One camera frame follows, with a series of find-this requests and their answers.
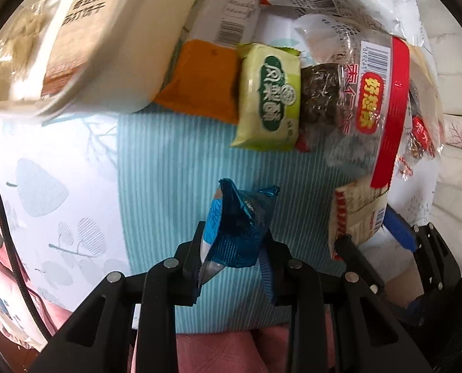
black cable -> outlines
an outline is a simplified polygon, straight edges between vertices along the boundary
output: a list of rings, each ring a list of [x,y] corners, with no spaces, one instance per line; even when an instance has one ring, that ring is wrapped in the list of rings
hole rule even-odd
[[[5,247],[7,249],[8,259],[10,261],[11,270],[15,276],[15,281],[19,287],[20,293],[24,298],[25,305],[29,309],[29,313],[32,316],[34,322],[38,326],[41,334],[43,334],[44,338],[49,341],[53,335],[51,335],[50,331],[46,327],[43,319],[38,313],[38,309],[36,309],[36,305],[32,300],[29,289],[25,284],[24,277],[22,276],[22,272],[20,270],[19,260],[16,257],[16,249],[13,240],[11,239],[10,228],[8,227],[7,215],[5,213],[5,208],[3,206],[3,200],[1,199],[0,195],[0,229],[1,234],[3,236],[3,241],[5,242]]]

blue snack wrapper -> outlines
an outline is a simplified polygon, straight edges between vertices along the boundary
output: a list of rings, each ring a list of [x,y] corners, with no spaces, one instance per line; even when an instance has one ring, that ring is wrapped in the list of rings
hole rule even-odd
[[[280,191],[278,186],[254,192],[238,190],[230,179],[221,179],[219,185],[208,212],[200,247],[201,284],[225,266],[245,268],[257,263]]]

red chinese characters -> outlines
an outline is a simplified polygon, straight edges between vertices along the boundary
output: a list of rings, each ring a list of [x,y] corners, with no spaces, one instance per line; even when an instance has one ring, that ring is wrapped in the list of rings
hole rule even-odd
[[[379,74],[367,72],[361,78],[355,124],[360,133],[376,132],[383,101],[384,82]]]

metal screw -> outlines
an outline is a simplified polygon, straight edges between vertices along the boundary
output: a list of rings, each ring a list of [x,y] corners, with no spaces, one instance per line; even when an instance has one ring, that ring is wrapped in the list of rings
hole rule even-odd
[[[292,258],[288,261],[288,266],[291,269],[300,269],[302,266],[304,266],[304,263],[301,260],[297,260],[295,258]]]
[[[179,265],[179,261],[177,260],[177,258],[167,258],[164,261],[164,266],[169,269],[175,268],[177,265]]]
[[[107,275],[107,280],[110,283],[118,282],[119,280],[121,280],[121,278],[122,278],[122,274],[120,272],[110,272]]]
[[[345,279],[350,283],[357,283],[359,281],[359,276],[355,272],[347,272],[345,274]]]

striped cloth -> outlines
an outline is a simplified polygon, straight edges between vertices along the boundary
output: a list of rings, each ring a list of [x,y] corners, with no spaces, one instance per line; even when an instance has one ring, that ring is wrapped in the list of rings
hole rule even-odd
[[[118,184],[130,266],[142,273],[172,256],[205,220],[220,178],[238,189],[281,187],[271,232],[294,257],[318,271],[341,274],[332,261],[327,224],[334,188],[349,182],[317,153],[230,148],[235,127],[175,114],[152,104],[118,122]],[[177,307],[178,333],[246,330],[285,322],[288,308],[269,305],[260,271],[226,268],[202,290],[197,305]]]

